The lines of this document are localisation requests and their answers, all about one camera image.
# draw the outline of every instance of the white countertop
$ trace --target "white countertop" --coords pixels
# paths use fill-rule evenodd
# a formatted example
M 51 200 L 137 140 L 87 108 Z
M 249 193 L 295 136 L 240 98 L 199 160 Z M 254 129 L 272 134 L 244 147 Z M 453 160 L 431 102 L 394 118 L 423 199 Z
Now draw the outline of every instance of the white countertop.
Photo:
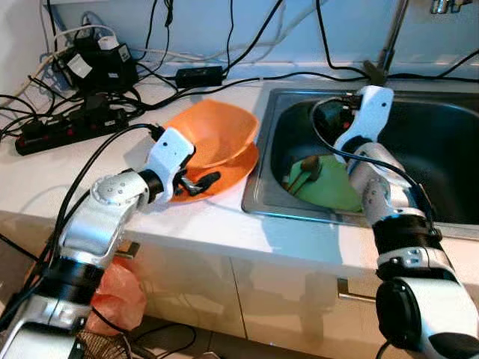
M 361 84 L 346 85 L 348 89 Z M 203 98 L 238 105 L 260 120 L 266 109 L 270 89 L 344 88 L 329 81 L 296 80 L 258 82 L 233 86 L 208 96 L 176 101 L 166 108 L 146 113 L 138 122 L 165 123 Z M 401 90 L 437 90 L 478 92 L 475 84 L 397 82 Z M 154 102 L 170 94 L 161 85 L 140 85 L 145 102 Z M 61 200 L 79 169 L 105 140 L 96 138 L 78 144 L 19 156 L 13 140 L 0 144 L 0 213 L 53 223 Z M 97 160 L 81 184 L 79 195 L 98 177 L 116 174 L 125 168 L 140 168 L 152 146 L 146 131 L 136 130 L 119 138 Z M 152 204 L 127 225 L 126 236 L 137 242 L 197 249 L 217 254 L 271 261 L 313 265 L 338 275 L 373 272 L 377 251 L 369 229 L 321 224 L 249 215 L 241 210 L 245 179 L 223 194 L 190 204 Z M 479 242 L 468 239 L 444 239 L 443 246 L 460 279 L 479 286 L 477 254 Z

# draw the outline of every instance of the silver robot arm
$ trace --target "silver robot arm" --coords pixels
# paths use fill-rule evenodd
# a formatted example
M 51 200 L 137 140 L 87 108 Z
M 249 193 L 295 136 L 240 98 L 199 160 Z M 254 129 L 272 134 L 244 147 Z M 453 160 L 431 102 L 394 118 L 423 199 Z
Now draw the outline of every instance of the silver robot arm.
M 353 124 L 337 139 L 335 149 L 353 149 L 355 155 L 404 171 L 376 142 L 388 119 L 392 91 L 367 86 L 359 95 Z M 350 159 L 347 170 L 379 252 L 377 275 L 383 283 L 376 309 L 382 334 L 414 358 L 479 358 L 478 311 L 415 189 L 395 172 L 368 162 Z
M 83 358 L 76 340 L 91 311 L 103 272 L 121 244 L 124 225 L 154 200 L 168 202 L 181 184 L 191 195 L 206 190 L 219 174 L 201 184 L 185 177 L 194 146 L 176 129 L 164 131 L 144 170 L 97 180 L 63 229 L 57 257 L 35 292 L 19 307 L 4 335 L 0 359 Z

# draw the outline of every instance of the kitchen sink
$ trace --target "kitchen sink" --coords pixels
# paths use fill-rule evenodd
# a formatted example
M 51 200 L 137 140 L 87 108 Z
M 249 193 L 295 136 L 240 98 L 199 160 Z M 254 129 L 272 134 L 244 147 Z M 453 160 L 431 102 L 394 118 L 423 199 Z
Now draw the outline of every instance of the kitchen sink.
M 281 187 L 292 157 L 328 154 L 314 135 L 308 109 L 348 92 L 355 91 L 271 91 L 257 141 L 260 161 L 243 197 L 246 212 L 367 226 L 360 212 L 317 206 Z M 479 94 L 397 91 L 379 142 L 426 188 L 440 227 L 479 235 Z

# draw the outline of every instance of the drawer handle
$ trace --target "drawer handle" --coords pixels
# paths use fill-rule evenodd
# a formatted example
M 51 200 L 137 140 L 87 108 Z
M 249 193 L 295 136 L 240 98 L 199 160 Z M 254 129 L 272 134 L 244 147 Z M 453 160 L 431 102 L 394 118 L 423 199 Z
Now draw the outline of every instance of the drawer handle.
M 139 249 L 140 249 L 140 244 L 139 243 L 131 242 L 129 244 L 129 247 L 128 247 L 127 251 L 116 251 L 115 256 L 118 256 L 118 257 L 121 257 L 121 258 L 126 258 L 128 260 L 132 260 L 133 258 L 135 258 Z
M 350 286 L 347 279 L 338 278 L 338 297 L 339 299 L 348 299 L 351 301 L 363 301 L 365 303 L 376 303 L 374 297 L 350 293 Z

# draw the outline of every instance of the plastic bag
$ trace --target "plastic bag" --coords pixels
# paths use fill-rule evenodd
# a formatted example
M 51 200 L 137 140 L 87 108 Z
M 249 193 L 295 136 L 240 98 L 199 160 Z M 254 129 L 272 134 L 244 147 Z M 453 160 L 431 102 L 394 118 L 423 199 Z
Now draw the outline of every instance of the plastic bag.
M 115 258 L 105 270 L 91 305 L 111 323 L 131 331 L 140 325 L 146 303 L 146 297 L 128 261 Z M 118 334 L 93 312 L 88 317 L 86 329 L 104 335 Z

